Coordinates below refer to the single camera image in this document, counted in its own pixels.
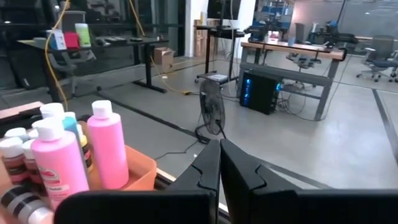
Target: computer tower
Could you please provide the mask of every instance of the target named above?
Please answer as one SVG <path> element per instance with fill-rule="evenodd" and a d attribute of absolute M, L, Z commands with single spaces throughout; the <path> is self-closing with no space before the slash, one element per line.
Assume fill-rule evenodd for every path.
<path fill-rule="evenodd" d="M 244 73 L 240 105 L 270 115 L 275 111 L 281 82 L 282 80 Z"/>

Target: yellow cable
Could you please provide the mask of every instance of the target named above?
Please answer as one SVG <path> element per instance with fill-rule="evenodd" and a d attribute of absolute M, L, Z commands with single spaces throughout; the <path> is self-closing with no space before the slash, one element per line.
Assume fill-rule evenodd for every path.
<path fill-rule="evenodd" d="M 140 29 L 140 31 L 141 31 L 141 34 L 142 34 L 142 36 L 145 37 L 146 35 L 145 35 L 145 32 L 144 32 L 144 29 L 143 29 L 142 26 L 141 26 L 141 23 L 140 23 L 140 21 L 139 21 L 139 18 L 138 18 L 137 12 L 136 12 L 136 8 L 134 7 L 134 5 L 133 5 L 133 3 L 132 3 L 132 0 L 129 0 L 129 3 L 130 3 L 130 6 L 131 6 L 132 13 L 134 14 L 134 17 L 136 18 L 136 22 L 137 22 L 138 27 L 139 27 L 139 29 Z M 153 58 L 152 56 L 150 56 L 150 60 L 151 60 L 152 63 L 154 64 L 154 67 L 155 67 L 155 70 L 156 70 L 156 72 L 157 72 L 157 75 L 158 75 L 158 76 L 162 75 L 162 74 L 159 72 L 159 70 L 157 69 L 157 66 L 156 66 L 156 64 L 155 64 L 154 58 Z M 163 80 L 163 78 L 161 78 L 161 80 L 162 80 L 162 82 L 167 86 L 167 88 L 169 88 L 169 89 L 172 90 L 172 91 L 175 91 L 175 92 L 177 92 L 177 93 L 182 93 L 182 94 L 184 94 L 184 95 L 186 95 L 187 93 L 190 93 L 190 92 L 191 92 L 191 91 L 176 90 L 176 89 L 172 88 L 171 86 L 169 86 L 169 84 L 167 84 L 167 83 Z"/>
<path fill-rule="evenodd" d="M 57 77 L 55 76 L 54 71 L 52 70 L 52 66 L 50 63 L 50 59 L 49 56 L 47 55 L 47 52 L 49 51 L 49 43 L 50 43 L 50 39 L 51 36 L 54 34 L 55 29 L 58 27 L 59 23 L 62 20 L 62 17 L 65 13 L 65 11 L 67 10 L 67 5 L 69 4 L 70 0 L 66 0 L 65 5 L 62 9 L 62 12 L 58 18 L 58 21 L 55 23 L 54 27 L 51 29 L 50 35 L 47 37 L 47 40 L 45 41 L 45 47 L 44 47 L 44 57 L 45 57 L 45 61 L 47 62 L 47 66 L 50 70 L 50 74 L 52 76 L 52 78 L 54 79 L 55 85 L 57 86 L 58 90 L 60 91 L 61 95 L 62 95 L 62 99 L 63 99 L 63 103 L 65 104 L 65 111 L 68 111 L 68 101 L 67 101 L 67 97 L 65 96 L 62 87 L 60 85 L 60 83 L 57 80 Z"/>

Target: black desk frame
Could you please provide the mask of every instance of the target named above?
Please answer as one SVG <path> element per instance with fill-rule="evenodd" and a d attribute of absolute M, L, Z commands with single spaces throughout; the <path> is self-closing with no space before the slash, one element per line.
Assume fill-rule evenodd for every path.
<path fill-rule="evenodd" d="M 232 40 L 231 56 L 229 59 L 228 79 L 220 82 L 220 85 L 223 85 L 223 84 L 228 83 L 233 80 L 237 80 L 238 76 L 232 78 L 232 69 L 233 69 L 234 54 L 235 54 L 235 43 L 236 43 L 236 38 L 242 38 L 242 37 L 244 37 L 244 35 L 238 34 L 237 29 L 235 29 L 235 28 L 223 29 L 222 31 L 219 31 L 219 30 L 217 30 L 217 28 L 215 28 L 213 26 L 196 26 L 196 29 L 197 30 L 207 30 L 205 73 L 201 74 L 201 75 L 197 75 L 197 79 L 198 78 L 207 78 L 207 76 L 209 74 L 213 75 L 217 72 L 216 70 L 209 72 L 210 40 L 211 40 L 211 37 L 213 36 L 213 37 L 217 37 L 217 38 Z"/>
<path fill-rule="evenodd" d="M 150 88 L 151 90 L 155 90 L 161 93 L 167 93 L 167 90 L 154 86 L 152 84 L 152 74 L 151 74 L 151 62 L 152 60 L 150 59 L 152 52 L 151 52 L 151 45 L 152 44 L 161 44 L 161 43 L 166 43 L 168 42 L 168 40 L 161 40 L 161 41 L 142 41 L 142 42 L 130 42 L 130 43 L 126 43 L 125 45 L 109 45 L 109 46 L 92 46 L 92 47 L 87 47 L 87 48 L 80 48 L 78 51 L 82 51 L 82 50 L 92 50 L 92 49 L 107 49 L 107 48 L 111 48 L 111 47 L 132 47 L 132 51 L 134 54 L 137 55 L 138 57 L 138 50 L 137 47 L 140 45 L 143 45 L 143 51 L 144 51 L 144 58 L 145 58 L 145 70 L 146 70 L 146 81 L 142 82 L 140 80 L 138 81 L 134 81 L 133 83 L 142 87 L 146 87 L 146 88 Z M 61 52 L 72 52 L 73 50 L 53 50 L 50 49 L 49 53 L 61 53 Z M 51 96 L 51 100 L 53 102 L 61 102 L 61 99 L 59 97 L 58 94 L 58 89 L 57 89 L 57 85 L 54 82 L 53 77 L 51 76 L 50 72 L 49 72 L 49 68 L 47 66 L 47 63 L 44 59 L 44 57 L 42 57 L 42 64 L 43 64 L 43 72 L 45 74 L 45 81 L 47 84 L 47 87 L 49 88 L 49 95 Z"/>

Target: mesh office chair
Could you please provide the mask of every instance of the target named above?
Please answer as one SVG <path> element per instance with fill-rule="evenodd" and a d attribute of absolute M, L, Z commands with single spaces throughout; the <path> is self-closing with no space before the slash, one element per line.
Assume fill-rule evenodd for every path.
<path fill-rule="evenodd" d="M 86 12 L 83 11 L 65 11 L 58 28 L 62 32 L 76 32 L 75 24 L 85 23 L 85 14 Z M 57 55 L 49 54 L 49 59 L 53 68 L 67 74 L 67 79 L 62 80 L 60 84 L 71 84 L 72 96 L 74 97 L 77 89 L 77 77 L 74 70 L 77 69 L 77 64 L 91 59 L 95 60 L 96 57 L 91 50 L 84 50 L 74 53 L 62 52 Z"/>
<path fill-rule="evenodd" d="M 296 23 L 296 44 L 311 44 L 305 41 L 305 25 L 301 23 Z M 322 61 L 319 59 L 311 58 L 308 55 L 303 54 L 293 54 L 290 53 L 286 56 L 287 60 L 292 61 L 296 65 L 298 65 L 298 71 L 301 72 L 301 69 L 308 69 L 314 67 L 315 63 L 321 63 Z"/>
<path fill-rule="evenodd" d="M 362 64 L 370 68 L 371 70 L 364 70 L 356 77 L 362 77 L 370 74 L 375 82 L 379 81 L 382 76 L 389 77 L 389 82 L 392 82 L 392 78 L 396 76 L 396 69 L 398 67 L 397 62 L 397 51 L 393 51 L 394 48 L 394 37 L 389 35 L 375 35 L 371 42 L 371 47 L 366 47 L 367 54 L 362 59 Z M 389 60 L 392 53 L 394 53 L 394 59 Z M 382 71 L 392 68 L 390 75 L 383 74 Z"/>

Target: white wall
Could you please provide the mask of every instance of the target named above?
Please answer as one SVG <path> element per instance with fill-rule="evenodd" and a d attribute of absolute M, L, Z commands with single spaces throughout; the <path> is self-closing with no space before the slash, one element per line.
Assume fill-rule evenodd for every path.
<path fill-rule="evenodd" d="M 246 27 L 250 26 L 253 21 L 254 15 L 254 5 L 256 0 L 241 0 L 241 8 L 239 10 L 239 17 L 237 21 L 232 21 L 233 27 L 237 27 L 240 30 L 244 30 Z M 207 11 L 208 0 L 187 0 L 187 8 L 185 11 L 187 20 L 185 21 L 185 56 L 193 57 L 193 21 L 195 19 L 200 19 L 201 11 Z M 228 20 L 223 21 L 223 25 L 231 25 Z M 240 38 L 241 42 L 247 41 L 249 35 L 244 38 Z M 231 50 L 231 40 L 219 40 L 218 50 L 222 49 L 221 41 L 223 41 L 226 53 L 228 54 Z M 236 41 L 236 50 L 234 56 L 241 58 L 242 47 Z"/>

